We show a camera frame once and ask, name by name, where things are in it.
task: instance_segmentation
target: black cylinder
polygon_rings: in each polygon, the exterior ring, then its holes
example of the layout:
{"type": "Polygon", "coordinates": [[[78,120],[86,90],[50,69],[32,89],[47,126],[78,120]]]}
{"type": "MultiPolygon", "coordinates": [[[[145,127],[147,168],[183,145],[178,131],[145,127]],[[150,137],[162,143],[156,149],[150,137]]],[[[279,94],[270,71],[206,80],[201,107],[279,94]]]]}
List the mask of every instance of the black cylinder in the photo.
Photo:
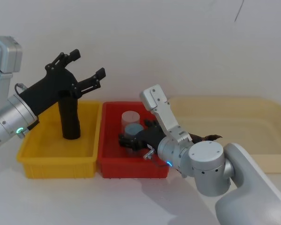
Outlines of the black cylinder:
{"type": "Polygon", "coordinates": [[[78,118],[78,100],[73,97],[63,97],[58,101],[62,135],[68,140],[80,137],[78,118]]]}

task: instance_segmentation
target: beige tray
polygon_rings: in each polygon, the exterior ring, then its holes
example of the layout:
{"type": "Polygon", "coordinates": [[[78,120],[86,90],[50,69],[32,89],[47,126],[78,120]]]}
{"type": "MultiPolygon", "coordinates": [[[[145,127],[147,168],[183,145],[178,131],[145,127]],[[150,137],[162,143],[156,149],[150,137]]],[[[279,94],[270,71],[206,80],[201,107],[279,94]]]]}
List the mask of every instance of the beige tray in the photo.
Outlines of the beige tray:
{"type": "Polygon", "coordinates": [[[281,173],[281,106],[250,97],[174,97],[171,109],[188,132],[242,145],[266,173],[281,173]]]}

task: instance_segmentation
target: blue led light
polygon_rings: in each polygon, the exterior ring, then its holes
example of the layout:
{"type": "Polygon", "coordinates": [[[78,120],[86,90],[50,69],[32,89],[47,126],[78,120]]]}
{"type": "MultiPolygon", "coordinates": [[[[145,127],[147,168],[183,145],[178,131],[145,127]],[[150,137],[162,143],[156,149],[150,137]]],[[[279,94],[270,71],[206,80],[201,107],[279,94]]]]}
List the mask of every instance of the blue led light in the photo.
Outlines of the blue led light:
{"type": "Polygon", "coordinates": [[[169,164],[171,167],[173,166],[172,163],[170,163],[169,161],[167,161],[167,164],[169,164]]]}
{"type": "Polygon", "coordinates": [[[18,134],[18,133],[22,132],[23,130],[24,130],[24,128],[20,127],[17,129],[16,133],[18,134]]]}

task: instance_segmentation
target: white wall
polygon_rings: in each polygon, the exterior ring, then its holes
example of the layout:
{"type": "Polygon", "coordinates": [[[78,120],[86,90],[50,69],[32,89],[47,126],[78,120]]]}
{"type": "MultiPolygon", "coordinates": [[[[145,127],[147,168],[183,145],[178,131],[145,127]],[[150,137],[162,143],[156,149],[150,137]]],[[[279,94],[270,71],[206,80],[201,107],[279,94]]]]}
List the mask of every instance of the white wall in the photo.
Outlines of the white wall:
{"type": "Polygon", "coordinates": [[[24,48],[17,82],[32,85],[59,52],[78,80],[105,67],[85,98],[245,95],[281,103],[281,0],[0,0],[0,35],[24,48]]]}

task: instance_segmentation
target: white table surface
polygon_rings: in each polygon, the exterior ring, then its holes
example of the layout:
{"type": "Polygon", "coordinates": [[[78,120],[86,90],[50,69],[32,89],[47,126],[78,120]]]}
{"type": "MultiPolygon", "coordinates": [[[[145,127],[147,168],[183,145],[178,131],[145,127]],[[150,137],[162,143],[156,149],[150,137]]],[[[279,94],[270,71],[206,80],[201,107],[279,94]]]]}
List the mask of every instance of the white table surface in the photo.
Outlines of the white table surface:
{"type": "MultiPolygon", "coordinates": [[[[0,225],[218,225],[217,198],[193,178],[29,180],[15,157],[21,141],[0,147],[0,225]]],[[[281,174],[269,178],[281,191],[281,174]]]]}

